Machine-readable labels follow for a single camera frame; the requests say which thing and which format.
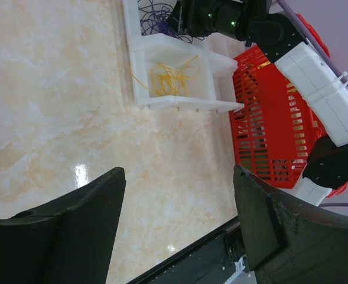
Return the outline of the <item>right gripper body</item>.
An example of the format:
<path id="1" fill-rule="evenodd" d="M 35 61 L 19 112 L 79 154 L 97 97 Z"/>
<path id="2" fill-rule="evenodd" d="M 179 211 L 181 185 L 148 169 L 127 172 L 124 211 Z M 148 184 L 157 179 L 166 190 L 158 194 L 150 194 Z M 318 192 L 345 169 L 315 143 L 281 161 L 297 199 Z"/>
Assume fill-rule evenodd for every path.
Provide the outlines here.
<path id="1" fill-rule="evenodd" d="M 178 35 L 207 37 L 213 33 L 211 20 L 217 1 L 177 1 L 167 18 L 168 26 Z"/>

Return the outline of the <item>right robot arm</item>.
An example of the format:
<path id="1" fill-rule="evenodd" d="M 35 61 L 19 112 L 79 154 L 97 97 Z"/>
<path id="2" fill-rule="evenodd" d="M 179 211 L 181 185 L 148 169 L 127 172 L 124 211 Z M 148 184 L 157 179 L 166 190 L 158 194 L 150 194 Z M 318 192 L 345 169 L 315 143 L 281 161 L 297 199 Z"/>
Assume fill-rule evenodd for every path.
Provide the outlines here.
<path id="1" fill-rule="evenodd" d="M 282 12 L 272 14 L 270 1 L 177 1 L 168 25 L 179 35 L 220 33 L 255 43 L 295 86 L 327 133 L 294 186 L 297 198 L 317 206 L 348 182 L 348 74 L 335 67 L 287 3 L 279 5 Z"/>

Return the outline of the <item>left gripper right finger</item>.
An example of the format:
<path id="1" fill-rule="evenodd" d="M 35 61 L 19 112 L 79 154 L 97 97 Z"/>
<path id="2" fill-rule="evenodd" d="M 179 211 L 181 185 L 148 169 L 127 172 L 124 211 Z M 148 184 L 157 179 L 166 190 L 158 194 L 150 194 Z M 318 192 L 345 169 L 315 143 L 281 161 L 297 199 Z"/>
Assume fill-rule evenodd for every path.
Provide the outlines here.
<path id="1" fill-rule="evenodd" d="M 234 167 L 248 265 L 258 283 L 348 283 L 348 217 Z"/>

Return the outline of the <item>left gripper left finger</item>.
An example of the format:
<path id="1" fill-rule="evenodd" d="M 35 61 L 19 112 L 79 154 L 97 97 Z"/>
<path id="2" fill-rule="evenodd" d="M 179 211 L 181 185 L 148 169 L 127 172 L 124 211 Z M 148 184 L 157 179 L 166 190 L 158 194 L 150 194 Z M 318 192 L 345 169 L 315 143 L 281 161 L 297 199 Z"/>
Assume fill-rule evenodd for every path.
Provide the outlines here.
<path id="1" fill-rule="evenodd" d="M 116 167 L 0 219 L 0 283 L 105 283 L 126 188 Z"/>

